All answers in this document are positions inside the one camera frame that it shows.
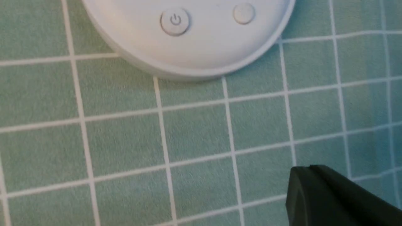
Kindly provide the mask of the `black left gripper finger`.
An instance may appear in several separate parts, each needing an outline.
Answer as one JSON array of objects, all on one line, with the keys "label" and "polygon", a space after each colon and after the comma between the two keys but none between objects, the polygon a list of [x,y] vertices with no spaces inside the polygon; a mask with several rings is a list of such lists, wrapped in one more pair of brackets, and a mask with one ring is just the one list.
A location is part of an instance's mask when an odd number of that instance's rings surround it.
[{"label": "black left gripper finger", "polygon": [[286,197],[290,226],[400,226],[402,212],[326,165],[294,166]]}]

